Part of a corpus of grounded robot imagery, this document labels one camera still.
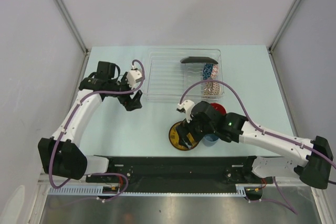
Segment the yellow round saucer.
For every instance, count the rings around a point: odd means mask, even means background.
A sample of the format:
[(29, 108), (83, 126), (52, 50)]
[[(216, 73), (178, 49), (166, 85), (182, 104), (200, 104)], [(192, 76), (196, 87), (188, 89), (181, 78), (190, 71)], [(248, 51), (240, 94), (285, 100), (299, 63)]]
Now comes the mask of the yellow round saucer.
[[(187, 151), (185, 147), (180, 146), (180, 145), (178, 144), (179, 136), (178, 136), (177, 131), (176, 131), (176, 127), (177, 127), (178, 125), (183, 124), (183, 123), (184, 123), (184, 121), (176, 122), (175, 124), (172, 125), (172, 127), (171, 127), (170, 130), (169, 130), (169, 141), (170, 141), (170, 143), (172, 144), (172, 146), (173, 146), (174, 148), (176, 148), (177, 150), (179, 150), (179, 151)], [(188, 137), (190, 140), (193, 140), (194, 142), (196, 142), (196, 143), (197, 143), (197, 146), (199, 145), (199, 142), (197, 142), (197, 141), (194, 140), (194, 138), (192, 137), (192, 135), (191, 135), (190, 132), (188, 132), (187, 137)]]

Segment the light blue cup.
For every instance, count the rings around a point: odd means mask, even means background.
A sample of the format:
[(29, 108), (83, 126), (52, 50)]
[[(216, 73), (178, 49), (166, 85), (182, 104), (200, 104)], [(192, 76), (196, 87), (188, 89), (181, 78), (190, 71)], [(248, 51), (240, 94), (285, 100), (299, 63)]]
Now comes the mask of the light blue cup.
[(202, 142), (205, 146), (210, 147), (213, 146), (218, 141), (218, 139), (218, 136), (214, 134), (208, 134), (203, 137)]

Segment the white wire dish rack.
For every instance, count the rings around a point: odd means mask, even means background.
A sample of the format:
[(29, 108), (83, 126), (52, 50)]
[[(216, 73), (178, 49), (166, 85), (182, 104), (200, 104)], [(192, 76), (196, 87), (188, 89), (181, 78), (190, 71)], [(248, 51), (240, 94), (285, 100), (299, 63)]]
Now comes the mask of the white wire dish rack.
[[(186, 89), (203, 80), (202, 74), (205, 63), (180, 63), (182, 58), (189, 56), (210, 57), (217, 60), (219, 74), (216, 80), (222, 81), (222, 55), (219, 49), (150, 48), (148, 50), (144, 90), (148, 101), (178, 103)], [(217, 101), (223, 96), (224, 88), (220, 85), (221, 92), (219, 95), (205, 98), (205, 82), (194, 87), (185, 98), (198, 102), (200, 100)]]

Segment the red black mug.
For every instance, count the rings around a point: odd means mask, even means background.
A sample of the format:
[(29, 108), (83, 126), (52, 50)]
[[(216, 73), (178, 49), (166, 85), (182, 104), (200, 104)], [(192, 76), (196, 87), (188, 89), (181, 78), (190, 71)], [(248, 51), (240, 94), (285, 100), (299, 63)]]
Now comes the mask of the red black mug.
[(216, 110), (218, 111), (221, 115), (225, 115), (227, 112), (226, 112), (226, 109), (221, 105), (221, 104), (218, 104), (218, 103), (211, 103), (211, 106)]

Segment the red white patterned bowl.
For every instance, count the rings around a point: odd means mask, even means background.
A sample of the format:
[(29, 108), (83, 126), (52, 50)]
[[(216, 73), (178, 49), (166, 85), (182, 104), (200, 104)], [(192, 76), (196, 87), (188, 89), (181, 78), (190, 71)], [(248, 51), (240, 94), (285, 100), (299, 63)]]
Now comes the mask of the red white patterned bowl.
[[(212, 79), (207, 80), (216, 80), (219, 74), (219, 66), (213, 65)], [(204, 97), (211, 98), (212, 96), (217, 96), (221, 92), (221, 87), (217, 82), (205, 82), (204, 84)]]

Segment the black floral square plate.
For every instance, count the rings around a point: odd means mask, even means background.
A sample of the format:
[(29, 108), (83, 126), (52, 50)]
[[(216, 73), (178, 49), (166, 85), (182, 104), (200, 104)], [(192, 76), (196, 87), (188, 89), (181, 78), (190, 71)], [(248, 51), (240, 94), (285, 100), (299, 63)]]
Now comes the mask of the black floral square plate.
[(217, 65), (218, 61), (210, 58), (210, 57), (196, 57), (196, 56), (189, 56), (182, 58), (180, 60), (180, 63), (187, 64), (187, 63), (208, 63), (208, 64), (214, 64)]

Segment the blue white patterned bowl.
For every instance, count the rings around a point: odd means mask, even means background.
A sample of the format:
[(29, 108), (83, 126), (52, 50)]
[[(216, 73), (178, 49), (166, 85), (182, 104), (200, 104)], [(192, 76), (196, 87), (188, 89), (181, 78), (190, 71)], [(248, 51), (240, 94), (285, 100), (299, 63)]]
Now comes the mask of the blue white patterned bowl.
[(203, 80), (212, 79), (213, 64), (206, 63), (203, 68)]

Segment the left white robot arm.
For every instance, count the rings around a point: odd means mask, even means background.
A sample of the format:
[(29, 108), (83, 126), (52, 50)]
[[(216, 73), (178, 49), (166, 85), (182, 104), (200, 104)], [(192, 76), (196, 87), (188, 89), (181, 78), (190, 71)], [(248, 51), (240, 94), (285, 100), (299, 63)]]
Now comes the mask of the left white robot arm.
[(82, 135), (96, 109), (106, 97), (117, 98), (127, 110), (142, 108), (141, 86), (145, 79), (144, 66), (133, 60), (125, 73), (111, 62), (99, 61), (96, 71), (85, 77), (79, 85), (77, 97), (61, 123), (49, 138), (41, 138), (38, 151), (43, 170), (66, 180), (79, 180), (83, 176), (98, 174), (105, 182), (115, 178), (116, 169), (103, 156), (85, 155), (80, 150)]

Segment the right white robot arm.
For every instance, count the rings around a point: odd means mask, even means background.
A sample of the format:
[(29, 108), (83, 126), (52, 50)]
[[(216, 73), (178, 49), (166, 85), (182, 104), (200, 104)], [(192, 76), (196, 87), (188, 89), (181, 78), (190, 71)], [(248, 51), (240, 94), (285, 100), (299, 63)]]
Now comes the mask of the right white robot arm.
[(276, 153), (276, 157), (252, 157), (242, 169), (243, 179), (254, 183), (259, 178), (292, 177), (304, 184), (327, 189), (333, 154), (326, 138), (316, 136), (311, 140), (287, 136), (266, 129), (248, 117), (217, 111), (210, 103), (197, 104), (186, 100), (176, 110), (185, 119), (176, 127), (179, 145), (191, 149), (194, 142), (214, 136), (224, 142), (253, 145)]

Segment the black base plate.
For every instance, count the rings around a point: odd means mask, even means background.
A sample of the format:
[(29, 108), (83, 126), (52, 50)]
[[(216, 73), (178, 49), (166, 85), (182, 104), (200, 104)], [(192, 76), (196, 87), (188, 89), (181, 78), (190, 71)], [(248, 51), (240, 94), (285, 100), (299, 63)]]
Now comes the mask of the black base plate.
[(259, 178), (249, 172), (246, 157), (112, 157), (104, 174), (83, 176), (88, 183), (116, 183), (124, 176), (123, 188), (128, 186), (195, 188), (228, 185), (261, 185), (273, 183), (273, 177)]

